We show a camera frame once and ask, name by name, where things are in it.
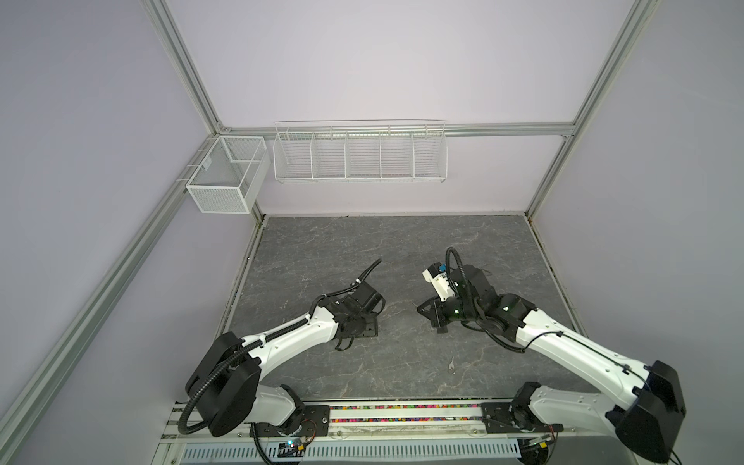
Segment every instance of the black cable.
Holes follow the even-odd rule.
[[[379,297],[380,301],[382,302],[382,307],[380,307],[379,312],[375,313],[376,316],[379,316],[380,313],[385,309],[385,304],[387,303],[385,301],[385,298],[380,295]]]
[[[199,386],[199,389],[194,392],[193,396],[188,400],[186,405],[184,405],[184,409],[181,412],[181,417],[179,418],[179,433],[180,434],[191,434],[194,432],[199,431],[200,429],[207,426],[207,422],[200,421],[196,425],[189,426],[187,424],[188,418],[191,415],[191,412],[193,411],[194,407],[196,407],[196,404],[199,402],[199,400],[202,398],[204,393],[207,391],[207,388],[212,385],[215,379],[217,379],[220,375],[225,373],[227,369],[235,363],[238,359],[245,356],[248,352],[251,350],[260,347],[261,346],[261,340],[253,341],[251,344],[246,345],[245,347],[241,347],[240,349],[236,350],[231,356],[229,356],[224,362],[217,365],[214,370],[212,370],[212,373],[207,377],[207,379],[202,383],[201,386]]]
[[[601,353],[601,352],[600,352],[599,350],[596,350],[596,349],[594,349],[593,347],[590,347],[590,346],[588,346],[587,344],[584,344],[583,342],[579,341],[578,339],[572,338],[572,337],[570,337],[570,336],[569,336],[569,335],[567,335],[567,334],[564,334],[564,335],[563,335],[563,337],[569,338],[569,339],[570,339],[570,340],[572,340],[573,342],[576,342],[577,344],[581,344],[582,346],[586,347],[587,349],[591,350],[592,352],[596,353],[597,355],[599,355],[599,356],[602,356],[602,357],[604,357],[605,359],[608,359],[608,360],[609,360],[610,362],[614,363],[614,364],[615,364],[615,366],[618,366],[618,367],[622,367],[622,368],[623,368],[623,371],[627,371],[628,373],[631,373],[631,374],[634,374],[634,375],[636,375],[636,376],[638,377],[638,379],[640,379],[640,380],[641,380],[641,381],[643,382],[644,386],[646,386],[646,387],[648,388],[648,390],[649,390],[649,391],[651,391],[651,387],[649,386],[649,383],[648,383],[648,382],[646,382],[646,379],[645,379],[645,378],[643,378],[643,377],[642,377],[641,375],[639,375],[638,373],[636,373],[636,372],[634,372],[633,370],[631,370],[631,369],[630,369],[630,366],[628,366],[628,365],[623,365],[622,363],[618,362],[617,360],[614,360],[614,359],[613,359],[612,357],[608,357],[608,356],[606,356],[605,354]]]
[[[502,346],[504,349],[511,350],[512,352],[516,352],[516,353],[525,353],[525,352],[527,352],[527,348],[530,347],[532,345],[532,343],[535,342],[535,340],[537,340],[537,338],[539,338],[540,336],[545,336],[546,334],[557,334],[559,337],[560,336],[564,336],[564,332],[563,331],[545,331],[544,333],[540,333],[537,336],[533,337],[527,343],[527,345],[525,345],[524,347],[518,347],[518,346],[515,346],[515,345],[507,344],[506,342],[504,342],[501,339],[499,339],[495,334],[492,334],[490,331],[487,331],[486,330],[485,333],[495,343],[497,343],[498,345]]]
[[[543,465],[546,465],[549,461],[551,461],[551,458],[553,457],[553,452],[556,451],[556,446],[558,445],[558,433],[553,431],[552,425],[551,425],[551,435],[553,436],[553,449],[551,449],[551,453],[548,454],[548,459],[545,461]]]
[[[284,336],[287,333],[291,333],[294,330],[297,330],[298,328],[301,328],[307,324],[307,320],[305,318],[302,318],[300,321],[295,322],[294,324],[290,324],[288,327],[281,328],[280,330],[274,331],[273,333],[266,336],[266,342],[273,341],[274,339]],[[203,429],[207,426],[207,423],[205,421],[201,421],[197,423],[196,425],[189,426],[187,424],[188,418],[191,415],[191,412],[193,412],[194,408],[196,407],[196,404],[199,403],[199,400],[202,398],[204,393],[207,391],[207,388],[214,383],[214,381],[227,369],[230,367],[230,365],[234,364],[238,359],[244,357],[253,349],[256,349],[258,347],[261,347],[262,341],[259,339],[257,341],[253,341],[251,344],[246,345],[245,347],[241,347],[240,349],[236,350],[232,355],[230,355],[225,361],[220,362],[212,372],[209,374],[207,379],[202,383],[201,386],[199,386],[199,389],[196,390],[196,392],[193,394],[193,396],[190,397],[186,405],[184,406],[183,412],[181,412],[181,417],[179,418],[179,433],[180,434],[191,434],[194,432],[199,431],[200,429]]]
[[[674,449],[670,449],[670,452],[672,452],[672,455],[674,455],[677,465],[682,465],[682,459],[679,458],[679,455],[677,455],[677,452],[674,452]]]
[[[382,262],[382,259],[379,259],[378,258],[377,260],[375,260],[374,263],[372,263],[371,265],[369,265],[367,267],[367,269],[364,270],[359,275],[359,278],[357,278],[356,282],[354,284],[352,284],[351,286],[349,286],[348,288],[342,289],[342,290],[336,291],[336,292],[331,292],[330,294],[319,295],[313,301],[313,303],[312,303],[312,308],[310,309],[310,315],[312,316],[312,314],[315,312],[315,307],[318,305],[318,302],[320,302],[322,299],[324,299],[326,297],[331,297],[331,296],[334,296],[334,295],[345,294],[346,292],[351,292],[354,289],[356,289],[357,287],[359,287],[359,285],[365,279],[367,279],[367,276],[369,276],[369,274],[372,272],[372,270],[374,270],[375,267],[377,265],[379,265],[381,262]],[[307,324],[307,320],[305,318],[303,318],[303,319],[301,319],[300,321],[297,321],[294,324],[290,324],[288,327],[284,327],[284,328],[282,328],[280,330],[277,330],[277,331],[273,332],[272,334],[269,334],[266,337],[266,342],[269,342],[269,341],[272,341],[272,340],[274,340],[274,339],[276,339],[278,337],[284,336],[287,333],[291,333],[292,331],[294,331],[294,330],[296,330],[296,329],[298,329],[300,327],[303,327],[306,324]],[[207,379],[202,383],[201,386],[199,386],[199,389],[197,389],[196,392],[194,392],[193,396],[191,396],[189,398],[189,400],[186,403],[186,405],[184,405],[184,409],[181,412],[181,417],[179,418],[179,422],[178,422],[178,427],[179,427],[179,433],[180,434],[191,434],[191,433],[197,432],[200,429],[203,429],[203,428],[205,428],[207,426],[207,422],[205,422],[205,421],[200,421],[196,425],[192,425],[192,426],[189,426],[187,424],[188,418],[191,415],[191,412],[193,412],[194,408],[196,407],[196,404],[199,403],[199,400],[202,398],[202,396],[204,395],[204,393],[207,391],[207,388],[209,388],[209,386],[211,386],[214,383],[214,381],[220,375],[222,375],[223,373],[225,373],[225,371],[227,371],[227,369],[232,364],[234,364],[241,357],[244,357],[245,355],[247,355],[248,352],[250,352],[251,350],[256,349],[258,347],[261,347],[261,345],[262,345],[262,341],[260,339],[257,340],[257,341],[253,341],[252,343],[246,345],[245,347],[241,347],[240,349],[236,350],[226,360],[224,360],[223,362],[220,362],[216,367],[214,367],[214,369],[209,374],[209,376],[207,376]]]
[[[501,339],[497,338],[494,334],[492,334],[489,330],[483,328],[484,332],[490,337],[496,344],[502,346],[506,350],[511,350],[512,352],[516,353],[525,353],[523,347],[517,347],[511,344],[507,344],[506,342],[502,341]]]
[[[334,349],[334,350],[337,350],[338,352],[343,352],[344,350],[346,350],[346,349],[350,348],[350,347],[351,347],[351,345],[352,345],[352,344],[354,343],[354,336],[351,336],[351,337],[349,338],[349,345],[348,345],[348,346],[346,346],[346,347],[344,347],[343,349],[341,349],[341,348],[340,348],[340,347],[341,347],[341,342],[342,342],[343,340],[344,340],[344,339],[339,339],[339,342],[338,342],[338,343],[336,344],[336,346],[335,346],[335,347],[334,347],[333,349]]]
[[[467,329],[469,329],[471,331],[478,331],[479,333],[485,333],[486,332],[486,330],[482,330],[481,328],[474,328],[472,326],[468,326],[468,324],[465,321],[461,321],[460,324],[463,325],[463,327],[465,327],[465,328],[467,328]]]
[[[275,465],[274,462],[272,462],[272,459],[269,458],[268,455],[263,451],[263,447],[261,447],[261,443],[258,442],[258,432],[256,428],[256,423],[251,423],[251,436],[253,436],[253,442],[256,444],[256,452],[258,452],[258,455],[261,457],[261,460],[266,465]]]
[[[310,316],[312,316],[313,313],[315,313],[315,308],[318,306],[318,303],[325,299],[326,297],[333,297],[335,295],[341,295],[346,294],[347,292],[351,292],[355,290],[357,287],[359,287],[362,282],[364,282],[365,279],[367,279],[367,276],[370,275],[372,270],[374,270],[377,265],[379,265],[382,262],[382,258],[378,258],[374,261],[371,265],[367,267],[366,270],[364,270],[359,277],[356,279],[356,282],[354,282],[351,286],[347,287],[346,289],[341,289],[340,291],[334,291],[334,292],[328,292],[327,294],[321,294],[318,297],[315,298],[314,301],[312,301],[312,306],[310,307]]]
[[[455,262],[458,265],[458,269],[460,270],[460,275],[463,279],[463,287],[465,288],[465,297],[467,298],[468,304],[475,306],[475,303],[472,299],[472,292],[470,292],[470,281],[467,279],[467,276],[465,275],[465,268],[463,267],[463,262],[460,259],[460,254],[458,251],[455,250],[454,247],[448,247],[447,250],[444,252],[444,262],[445,262],[445,268],[447,270],[447,280],[449,281],[449,254],[452,254],[452,256],[455,258]]]

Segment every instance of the wire shelf rack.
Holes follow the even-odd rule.
[[[447,177],[444,122],[364,121],[319,128],[277,124],[274,174],[279,182],[409,182]]]
[[[203,213],[249,214],[271,158],[263,137],[221,135],[186,188]]]

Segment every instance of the mounting plate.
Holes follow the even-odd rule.
[[[374,317],[365,317],[367,322],[367,328],[359,335],[361,338],[375,338],[377,337],[377,315]]]
[[[486,433],[521,433],[521,429],[512,424],[512,414],[509,412],[509,402],[484,402],[481,404],[483,412],[483,423],[486,425]],[[563,431],[563,425],[553,424],[553,431],[559,433]],[[549,433],[551,432],[548,425],[542,424],[535,426],[531,432]]]
[[[328,425],[330,424],[330,406],[306,405],[304,415],[302,416],[302,421],[304,421],[304,423],[300,424],[301,428],[298,433],[292,434],[293,437],[312,436],[315,425],[305,420],[312,420],[315,422],[315,425],[318,425],[318,431],[315,432],[315,437],[328,436]],[[285,434],[281,434],[279,432],[276,426],[269,425],[268,423],[256,423],[256,432],[258,434],[258,437],[286,437]]]

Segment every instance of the metal bracket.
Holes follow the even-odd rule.
[[[612,49],[610,49],[607,58],[605,58],[604,64],[602,64],[597,79],[592,84],[591,89],[589,89],[589,93],[586,95],[586,98],[576,115],[576,119],[574,120],[575,129],[571,133],[571,137],[566,138],[561,144],[558,153],[553,158],[550,167],[548,167],[548,171],[545,173],[545,176],[543,176],[542,181],[530,202],[530,206],[525,212],[527,218],[535,216],[537,209],[548,195],[548,191],[558,177],[561,167],[574,151],[579,137],[589,126],[591,116],[597,111],[602,99],[609,92],[610,87],[612,86],[612,81],[618,75],[620,68],[623,67],[633,45],[636,40],[638,40],[641,32],[648,25],[651,16],[656,12],[656,8],[660,2],[661,0],[635,0],[635,3],[630,9],[630,13],[628,13],[627,18],[623,23],[623,27],[620,29],[618,37],[615,39],[615,43],[612,45]]]
[[[367,328],[359,335],[361,338],[374,338],[377,337],[377,317],[365,318],[367,320]]]
[[[481,404],[483,412],[483,423],[486,425],[486,433],[523,433],[524,430],[517,428],[512,421],[509,402],[485,402]],[[563,431],[563,425],[555,423],[552,425],[553,431],[558,433]],[[530,432],[549,433],[550,426],[540,423]]]
[[[329,405],[308,405],[302,414],[300,431],[292,436],[312,436],[313,433],[315,433],[315,437],[328,436],[329,422]],[[258,437],[286,437],[286,434],[280,433],[276,426],[268,423],[256,423],[256,434],[258,434]]]

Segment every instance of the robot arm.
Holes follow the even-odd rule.
[[[456,269],[448,263],[434,263],[423,272],[437,297],[417,310],[432,327],[445,333],[447,324],[459,321],[513,352],[531,348],[602,393],[558,391],[536,382],[525,383],[510,406],[514,426],[528,431],[541,424],[578,426],[615,436],[647,460],[669,460],[686,415],[673,368],[659,361],[649,366],[624,357],[558,323],[518,295],[499,295],[482,270],[462,265],[453,248],[447,249],[445,261],[450,254],[458,264]]]
[[[208,427],[213,436],[222,436],[244,420],[269,423],[285,434],[296,432],[304,415],[299,396],[289,386],[270,388],[259,382],[314,345],[338,339],[336,350],[346,350],[357,337],[377,336],[377,316],[385,299],[365,279],[380,261],[348,288],[318,296],[301,317],[241,339],[232,332],[215,339],[186,383],[189,400],[179,419],[179,433]],[[341,348],[345,339],[349,342]],[[195,408],[203,421],[188,425]]]

